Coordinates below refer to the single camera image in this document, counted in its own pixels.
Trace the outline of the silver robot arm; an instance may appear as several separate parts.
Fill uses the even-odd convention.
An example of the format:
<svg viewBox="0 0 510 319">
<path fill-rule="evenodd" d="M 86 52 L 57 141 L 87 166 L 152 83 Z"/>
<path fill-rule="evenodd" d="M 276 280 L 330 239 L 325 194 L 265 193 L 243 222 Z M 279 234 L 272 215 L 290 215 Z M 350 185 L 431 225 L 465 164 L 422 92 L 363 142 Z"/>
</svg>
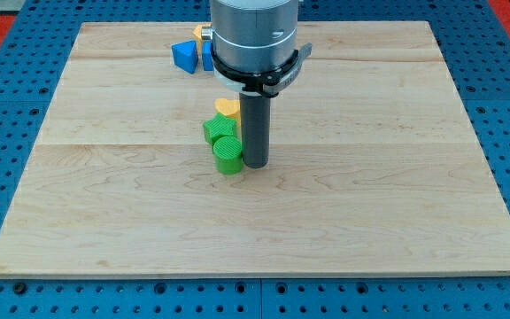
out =
<svg viewBox="0 0 510 319">
<path fill-rule="evenodd" d="M 285 64 L 297 41 L 298 0 L 211 0 L 213 55 L 244 73 Z"/>
</svg>

